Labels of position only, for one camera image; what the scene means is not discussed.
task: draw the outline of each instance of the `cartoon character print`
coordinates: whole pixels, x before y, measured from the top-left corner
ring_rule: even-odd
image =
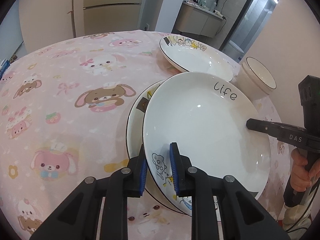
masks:
[[[177,38],[177,36],[168,36],[168,40],[170,41],[171,46],[177,44],[177,39],[176,38]]]
[[[185,44],[184,38],[177,36],[177,43],[179,46],[184,46]]]
[[[104,37],[108,36],[109,34],[115,34],[115,33],[98,33],[98,34],[84,36],[83,39],[90,38],[91,40],[97,40],[97,39],[104,38]]]
[[[172,175],[169,176],[169,174],[166,173],[165,171],[164,171],[164,173],[165,173],[165,178],[164,178],[165,182],[164,182],[163,186],[166,187],[167,184],[169,184],[170,186],[173,185],[173,176]]]
[[[52,50],[52,49],[54,49],[54,46],[46,47],[46,48],[42,49],[41,51],[36,52],[35,53],[35,57],[36,56],[41,56],[42,54],[44,54],[44,53],[46,53],[46,52],[48,52],[49,50]]]
[[[80,49],[79,48],[75,48],[75,49],[65,49],[65,50],[62,50],[62,51],[58,51],[57,53],[53,54],[51,56],[51,58],[60,58],[60,57],[63,57],[65,55],[69,55],[69,54],[73,54],[73,53],[76,53],[78,52]]]
[[[191,46],[190,46],[191,48],[195,48],[195,49],[198,49],[198,47],[199,47],[199,41],[193,41],[192,43],[191,43]]]
[[[110,42],[110,47],[126,47],[126,48],[132,48],[135,46],[139,46],[139,43],[142,41],[135,40],[135,39],[122,39],[119,37],[113,38],[112,42]]]
[[[32,76],[27,77],[23,83],[22,86],[18,89],[18,91],[15,93],[13,98],[16,98],[17,96],[22,96],[24,93],[30,92],[34,88],[39,88],[42,86],[42,82],[40,79],[37,79],[38,75],[33,74]]]
[[[195,41],[190,38],[186,38],[183,36],[168,36],[164,37],[164,41],[167,43],[167,45],[174,46],[178,44],[179,46],[188,46],[193,49],[200,49],[202,51],[205,51],[207,49],[207,46],[200,43],[199,41]]]
[[[125,61],[126,58],[120,54],[104,54],[89,60],[86,57],[80,57],[80,66],[83,66],[86,73],[93,74],[94,76],[107,76],[109,71],[126,68],[123,64]]]
[[[284,154],[284,142],[278,141],[277,146],[278,146],[278,154],[283,155]]]
[[[28,231],[31,235],[39,228],[42,221],[39,219],[31,220],[30,218],[25,219],[23,216],[18,217],[20,227],[24,231]]]
[[[128,224],[144,224],[146,222],[153,221],[154,223],[166,224],[169,225],[168,221],[162,216],[162,208],[159,205],[153,206],[149,210],[144,210],[143,213],[139,214],[136,220],[136,217],[128,217]]]
[[[108,84],[106,87],[84,92],[75,102],[75,107],[88,104],[93,112],[106,112],[121,106],[124,103],[123,96],[133,97],[135,95],[135,90],[126,84]]]
[[[186,38],[186,40],[185,40],[185,45],[190,47],[190,46],[191,46],[191,43],[192,43],[192,40],[189,39],[189,38]]]
[[[37,215],[35,207],[31,205],[29,200],[26,198],[18,202],[18,211],[20,213],[20,217],[23,217],[24,219],[31,219],[33,221]]]
[[[18,202],[18,211],[20,214],[18,216],[20,227],[32,235],[42,224],[39,219],[36,219],[39,212],[26,198]]]
[[[14,139],[25,132],[31,125],[31,109],[23,107],[20,111],[15,112],[13,116],[10,116],[8,121],[6,133],[8,133],[9,139]]]
[[[60,121],[60,119],[61,119],[61,114],[54,112],[52,114],[46,115],[45,122],[47,124],[56,124]]]
[[[9,71],[7,74],[4,74],[0,80],[0,82],[6,82],[9,79],[12,79],[12,77],[15,75],[14,71]]]
[[[38,150],[30,164],[44,180],[55,180],[66,174],[74,175],[78,169],[78,153],[65,144],[52,141],[50,148]]]
[[[205,51],[207,49],[207,46],[205,46],[204,44],[200,44],[200,49],[202,51]]]
[[[163,156],[153,153],[152,154],[152,162],[156,166],[158,176],[162,180],[164,180],[163,172],[167,168],[167,166],[164,164]]]
[[[6,115],[10,109],[10,105],[5,105],[4,108],[2,108],[1,115]]]
[[[192,210],[192,200],[191,197],[182,197],[182,200],[180,201],[180,203],[183,202],[186,207],[190,210]]]

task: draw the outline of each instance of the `white wall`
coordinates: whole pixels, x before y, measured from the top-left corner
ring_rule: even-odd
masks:
[[[161,10],[163,0],[146,0],[143,8],[143,13],[140,22],[140,29],[149,25],[149,31],[156,29],[159,13]]]
[[[217,10],[221,11],[223,4],[225,3],[222,14],[226,17],[227,22],[226,25],[223,27],[221,32],[217,34],[214,38],[210,38],[207,40],[207,44],[219,49],[223,41],[225,40],[227,34],[231,30],[231,27],[235,23],[236,19],[239,16],[239,13],[241,12],[245,2],[247,0],[219,0],[217,5]]]
[[[23,42],[19,20],[19,0],[10,8],[0,25],[0,62],[10,59]]]
[[[249,49],[272,73],[277,88],[270,95],[282,122],[303,126],[298,84],[320,77],[320,24],[304,0],[279,0],[269,21]],[[320,208],[320,193],[312,208]]]
[[[155,31],[171,33],[183,0],[163,0]]]
[[[77,36],[82,36],[83,0],[74,2],[76,32]],[[72,0],[19,1],[21,31],[28,53],[73,38],[71,15],[68,14],[71,6]]]

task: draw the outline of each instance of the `table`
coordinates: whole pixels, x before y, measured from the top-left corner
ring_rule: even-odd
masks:
[[[7,70],[0,81],[0,207],[23,240],[31,236],[28,226],[37,228],[84,178],[126,166],[126,122],[135,99],[179,73],[159,49],[166,35],[79,37],[30,53]],[[240,66],[221,55],[236,76]],[[113,93],[121,100],[99,103]],[[254,105],[261,119],[280,122],[269,98]],[[270,138],[270,145],[271,171],[259,202],[276,219],[290,162],[286,144]],[[147,192],[128,200],[129,239],[190,239],[190,233],[191,217]]]

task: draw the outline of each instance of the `plate rim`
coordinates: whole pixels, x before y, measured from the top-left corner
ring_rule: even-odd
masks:
[[[207,74],[207,75],[214,76],[215,78],[219,78],[220,80],[225,81],[224,79],[222,79],[222,78],[220,78],[220,77],[218,77],[218,76],[212,75],[212,74],[210,74],[210,73],[199,72],[199,71],[188,71],[188,72],[179,73],[179,74],[177,74],[177,75],[185,74],[185,73],[202,73],[202,74]],[[231,85],[232,85],[234,88],[236,88],[236,89],[239,91],[239,93],[241,93],[241,94],[244,95],[244,97],[247,99],[247,101],[249,101],[249,102],[251,103],[251,105],[253,106],[253,108],[255,109],[255,111],[256,111],[257,114],[258,114],[257,109],[254,107],[254,105],[253,105],[252,102],[249,100],[249,98],[247,98],[247,96],[246,96],[244,93],[242,93],[242,91],[239,90],[239,88],[237,88],[237,87],[234,86],[233,84],[231,84]],[[145,120],[145,116],[146,116],[147,110],[146,110],[146,112],[145,112],[145,114],[144,114],[144,116],[143,116],[143,124],[144,124],[144,120]],[[142,125],[142,143],[143,143],[143,147],[144,147],[144,125]],[[266,184],[267,184],[267,182],[268,182],[269,175],[270,175],[270,169],[271,169],[271,145],[270,145],[270,144],[269,144],[269,149],[270,149],[270,151],[268,152],[268,157],[269,157],[268,177],[267,177],[267,180],[266,180],[266,182],[265,182],[265,184],[264,184],[263,189],[262,189],[261,191],[259,191],[260,194],[259,194],[259,193],[257,194],[258,197],[255,198],[256,200],[258,200],[259,197],[262,195],[262,193],[263,193],[263,191],[264,191],[264,188],[265,188],[265,186],[266,186]],[[157,184],[157,182],[156,182],[156,180],[155,180],[155,178],[154,178],[154,176],[153,176],[150,168],[149,168],[149,171],[150,171],[150,174],[151,174],[153,180],[155,181],[157,187],[161,190],[161,188],[158,186],[158,184]],[[162,194],[166,197],[166,199],[168,199],[167,196],[164,194],[164,192],[163,192],[162,190],[161,190],[161,192],[162,192]]]
[[[166,38],[166,37],[163,37],[163,38],[160,39],[160,41],[159,41],[159,47],[160,47],[162,53],[163,53],[168,59],[170,59],[173,63],[175,63],[176,65],[178,65],[180,68],[184,69],[186,72],[200,72],[200,71],[190,71],[190,70],[185,69],[184,67],[180,66],[177,62],[175,62],[173,59],[171,59],[171,58],[164,52],[164,50],[163,50],[162,47],[161,47],[161,41],[162,41],[164,38]],[[232,79],[233,79],[233,72],[232,72],[231,68],[230,68],[230,71],[231,71],[232,77],[231,77],[231,79],[230,79],[229,81],[225,80],[226,82],[230,82],[230,81],[232,81]]]
[[[129,118],[130,118],[130,114],[132,113],[133,107],[134,107],[134,105],[136,104],[136,102],[138,101],[138,99],[140,98],[140,96],[141,96],[148,88],[152,87],[153,85],[155,85],[155,84],[157,84],[157,83],[159,83],[159,82],[161,82],[161,81],[162,81],[162,83],[163,83],[163,82],[166,81],[166,80],[167,80],[167,79],[159,80],[159,81],[153,83],[152,85],[148,86],[145,90],[143,90],[143,91],[141,92],[141,94],[137,97],[137,99],[134,101],[134,103],[133,103],[133,105],[132,105],[132,107],[131,107],[131,109],[130,109],[130,112],[129,112],[129,115],[128,115],[128,118],[127,118],[127,124],[126,124],[126,127],[125,127],[125,147],[126,147],[126,149],[127,149],[127,155],[128,155],[129,160],[131,159],[131,157],[130,157],[130,155],[129,155],[129,149],[128,149],[128,124],[129,124]],[[153,175],[152,175],[152,173],[151,173],[151,171],[150,171],[149,165],[148,165],[148,170],[149,170],[149,173],[150,173],[150,175],[151,175],[154,183],[156,184],[156,186],[158,187],[158,189],[161,191],[162,195],[172,204],[172,202],[167,198],[167,196],[166,196],[165,194],[163,194],[162,190],[160,189],[160,187],[159,187],[158,184],[156,183],[156,181],[155,181],[155,179],[154,179],[154,177],[153,177]],[[190,216],[189,214],[186,214],[185,212],[183,212],[180,208],[178,208],[178,207],[176,207],[176,206],[175,206],[175,207],[176,207],[180,212],[177,212],[176,210],[173,210],[172,208],[168,207],[167,205],[163,204],[163,203],[160,202],[158,199],[156,199],[156,198],[146,189],[146,187],[145,187],[144,189],[145,189],[146,192],[148,192],[148,194],[149,194],[155,201],[157,201],[158,203],[160,203],[160,204],[163,205],[164,207],[166,207],[166,208],[170,209],[171,211],[174,211],[174,212],[176,212],[176,213],[178,213],[178,214]]]

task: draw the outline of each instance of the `white ceramic bowl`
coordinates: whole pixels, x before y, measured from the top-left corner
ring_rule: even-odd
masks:
[[[218,52],[199,41],[183,36],[166,36],[160,40],[164,57],[181,72],[205,72],[230,82],[230,64]]]
[[[276,81],[269,70],[252,57],[242,63],[236,79],[237,87],[251,101],[266,97],[276,89]]]
[[[143,144],[151,175],[179,210],[191,215],[191,199],[175,195],[169,144],[211,176],[233,175],[261,195],[270,170],[267,134],[246,128],[257,110],[235,86],[207,73],[177,74],[154,92],[143,121]]]
[[[144,113],[147,108],[148,101],[151,99],[153,93],[163,83],[163,81],[164,80],[161,80],[144,90],[138,96],[130,110],[125,137],[129,158],[138,156],[140,152],[140,147],[142,144],[142,124]],[[145,188],[146,191],[159,203],[175,212],[182,213],[163,195],[153,180],[149,170],[147,172]]]

